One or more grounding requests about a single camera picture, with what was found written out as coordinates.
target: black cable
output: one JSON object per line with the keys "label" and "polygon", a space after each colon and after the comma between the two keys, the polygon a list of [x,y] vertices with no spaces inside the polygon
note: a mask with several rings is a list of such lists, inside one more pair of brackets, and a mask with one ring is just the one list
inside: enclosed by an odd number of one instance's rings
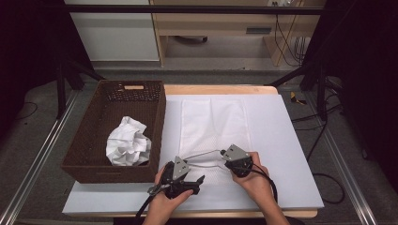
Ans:
{"label": "black cable", "polygon": [[[327,112],[331,113],[331,112],[335,111],[337,108],[339,108],[341,106],[343,106],[343,105],[342,104],[335,105],[335,106],[331,107],[330,109],[328,109]],[[319,114],[316,113],[316,114],[307,115],[307,116],[304,116],[304,117],[292,119],[291,121],[292,121],[292,123],[302,122],[302,121],[306,121],[306,120],[312,119],[314,117],[317,117],[318,115]]]}
{"label": "black cable", "polygon": [[295,128],[295,130],[296,131],[302,131],[302,130],[314,130],[314,129],[317,129],[317,128],[321,128],[321,127],[323,127],[324,125],[320,125],[320,126],[316,126],[316,127],[312,127],[312,128]]}
{"label": "black cable", "polygon": [[33,115],[33,114],[38,110],[38,104],[36,104],[35,102],[26,101],[24,104],[33,104],[33,105],[35,106],[35,109],[34,109],[31,113],[29,113],[28,115],[15,118],[15,120],[22,120],[22,119],[25,119],[25,118],[27,118],[27,117]]}
{"label": "black cable", "polygon": [[144,202],[143,206],[141,206],[140,210],[138,210],[137,214],[135,215],[134,225],[138,225],[141,215],[143,214],[144,210],[149,205],[149,203],[153,200],[153,198],[155,198],[155,195],[154,196],[149,195],[146,201]]}
{"label": "black cable", "polygon": [[281,54],[282,54],[282,57],[283,57],[283,59],[284,59],[284,62],[287,64],[287,65],[289,65],[290,67],[298,67],[299,65],[292,65],[292,64],[289,64],[288,62],[287,62],[287,60],[286,60],[286,57],[284,57],[284,53],[283,53],[283,51],[282,51],[282,49],[281,49],[281,47],[279,47],[279,44],[278,44],[278,40],[276,39],[276,31],[277,31],[277,29],[278,29],[278,27],[279,27],[279,22],[278,22],[278,14],[276,14],[275,15],[276,16],[276,23],[275,23],[275,44],[276,44],[276,47],[278,47],[278,49],[279,49],[279,51],[281,52]]}
{"label": "black cable", "polygon": [[271,178],[269,178],[269,176],[267,175],[267,173],[265,171],[263,171],[263,169],[261,169],[259,166],[255,165],[255,164],[253,164],[253,165],[256,166],[258,169],[260,169],[261,172],[259,172],[257,170],[253,170],[253,169],[243,168],[243,167],[234,167],[234,169],[257,173],[257,174],[262,175],[264,178],[266,178],[269,181],[269,184],[271,185],[272,193],[273,193],[275,202],[277,203],[278,202],[278,190],[275,186],[275,183],[273,182],[273,180]]}
{"label": "black cable", "polygon": [[308,156],[306,157],[307,162],[310,160],[310,157],[311,157],[311,155],[313,154],[313,151],[314,151],[316,145],[318,144],[319,140],[321,139],[322,134],[323,134],[323,132],[325,131],[325,128],[326,128],[326,125],[327,125],[327,124],[328,124],[328,120],[325,121],[325,124],[323,125],[321,132],[319,132],[319,135],[318,135],[318,137],[316,138],[316,140],[315,140],[315,142],[314,142],[314,144],[313,144],[313,147],[312,147],[311,150],[310,150],[310,153],[309,153]]}
{"label": "black cable", "polygon": [[344,191],[343,185],[340,184],[340,182],[338,180],[336,180],[334,177],[332,177],[330,175],[327,175],[327,174],[324,174],[324,173],[320,173],[320,172],[313,173],[313,176],[325,176],[325,177],[329,178],[330,180],[334,181],[339,186],[340,190],[342,191],[342,197],[338,201],[331,201],[331,200],[327,200],[327,199],[324,199],[323,197],[321,197],[322,200],[325,203],[339,204],[339,203],[342,203],[344,201],[344,199],[345,199],[345,191]]}
{"label": "black cable", "polygon": [[282,31],[282,28],[281,28],[281,26],[279,25],[278,14],[276,14],[275,16],[276,16],[276,25],[277,25],[277,28],[279,29],[279,32],[281,33],[281,35],[282,35],[282,37],[283,37],[284,43],[286,43],[287,49],[290,51],[290,54],[293,56],[293,58],[296,60],[296,62],[299,63],[299,61],[296,59],[295,55],[292,53],[292,50],[290,49],[289,42],[288,42],[287,38],[284,36],[284,33],[283,33],[283,31]]}

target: cabinet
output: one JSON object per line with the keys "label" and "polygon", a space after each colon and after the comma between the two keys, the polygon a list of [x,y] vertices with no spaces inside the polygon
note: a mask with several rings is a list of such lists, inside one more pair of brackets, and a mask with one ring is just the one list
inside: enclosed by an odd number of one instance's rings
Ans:
{"label": "cabinet", "polygon": [[[150,4],[266,7],[268,0],[150,0]],[[323,7],[324,4],[325,0],[292,1],[291,7]],[[169,36],[263,36],[275,66],[278,66],[282,59],[276,42],[282,52],[287,49],[281,32],[277,31],[277,41],[275,41],[275,15],[156,13],[153,18],[161,61],[167,51],[167,37]],[[283,35],[287,39],[293,36],[310,37],[318,19],[319,16],[281,15],[278,17]]]}
{"label": "cabinet", "polygon": [[[65,3],[148,5],[147,0],[65,0]],[[159,61],[151,14],[70,14],[91,61]]]}

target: gray floor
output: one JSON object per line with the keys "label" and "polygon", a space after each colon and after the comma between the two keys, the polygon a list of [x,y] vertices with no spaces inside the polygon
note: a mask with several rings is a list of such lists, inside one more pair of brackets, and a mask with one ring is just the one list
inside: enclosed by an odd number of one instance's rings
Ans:
{"label": "gray floor", "polygon": [[[102,67],[98,73],[113,80],[264,84],[275,81],[293,69],[285,65],[272,66],[261,38],[212,37],[207,43],[176,38],[171,39],[169,45],[164,67],[149,64],[135,67],[135,70],[130,67],[119,70],[115,70],[114,67],[111,69]],[[78,224],[78,221],[81,221],[84,224],[87,222],[109,224],[111,222],[109,218],[75,218],[61,213],[74,181],[61,171],[59,166],[96,86],[96,82],[92,79],[84,76],[84,80],[86,86],[83,91],[80,91],[67,125],[59,134],[36,184],[25,200],[17,217],[17,223],[62,224],[60,221],[70,221],[71,224]],[[295,91],[298,99],[310,101],[309,98],[314,96],[313,92],[301,93],[299,91],[299,80],[300,77],[279,88],[292,119],[314,113],[309,104],[301,105],[290,101],[291,91]],[[38,109],[31,116],[16,120],[8,135],[0,141],[0,187],[2,189],[0,209],[2,210],[8,206],[55,122],[55,83],[50,82],[32,89],[27,94],[26,101],[35,102]],[[339,104],[338,98],[331,97],[328,107],[336,104]],[[26,104],[21,111],[21,116],[33,110],[32,104]],[[315,119],[295,123],[295,128],[317,126]],[[398,196],[388,184],[377,163],[362,158],[360,143],[345,116],[340,114],[340,111],[331,112],[327,128],[344,155],[378,224],[398,224]],[[297,131],[305,154],[309,153],[319,131],[320,128]],[[325,143],[325,137],[315,148],[309,165],[314,173],[326,173],[341,181],[339,171],[330,156],[329,146]],[[315,180],[322,197],[332,201],[340,198],[341,191],[335,183],[322,177],[316,177]],[[340,204],[325,203],[325,208],[319,210],[317,217],[305,219],[305,222],[306,224],[366,224],[360,221],[351,201],[352,198],[346,196]]]}

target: wicker basket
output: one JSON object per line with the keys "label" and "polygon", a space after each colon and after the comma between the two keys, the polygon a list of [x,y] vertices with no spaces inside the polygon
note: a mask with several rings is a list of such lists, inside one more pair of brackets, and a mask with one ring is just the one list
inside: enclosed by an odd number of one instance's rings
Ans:
{"label": "wicker basket", "polygon": [[[153,182],[158,172],[166,108],[162,82],[100,81],[61,168],[80,183]],[[109,134],[123,116],[146,125],[152,141],[149,161],[139,166],[113,166],[106,157]]]}

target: person's right hand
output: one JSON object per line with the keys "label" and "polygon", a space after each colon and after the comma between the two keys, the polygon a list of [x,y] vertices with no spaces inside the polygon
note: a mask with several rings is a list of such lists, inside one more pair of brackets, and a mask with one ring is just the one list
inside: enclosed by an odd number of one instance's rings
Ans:
{"label": "person's right hand", "polygon": [[[258,156],[257,152],[250,152],[250,156],[253,159],[253,163],[259,166],[267,175],[268,169],[267,167],[261,165],[260,157]],[[260,171],[256,166],[253,165],[253,170]],[[241,185],[246,192],[248,193],[249,197],[257,202],[257,200],[261,198],[267,197],[267,199],[273,199],[272,188],[270,186],[269,181],[260,174],[250,172],[249,175],[246,177],[239,178],[232,173],[232,179]]]}
{"label": "person's right hand", "polygon": [[[260,157],[257,152],[249,153],[253,163],[260,167],[268,175],[268,169],[261,165]],[[259,168],[253,165],[252,170],[261,172]],[[241,185],[249,197],[258,205],[264,215],[267,225],[287,225],[289,222],[284,216],[282,209],[273,198],[272,188],[269,181],[262,175],[250,172],[246,177],[237,177],[233,172],[232,179]]]}

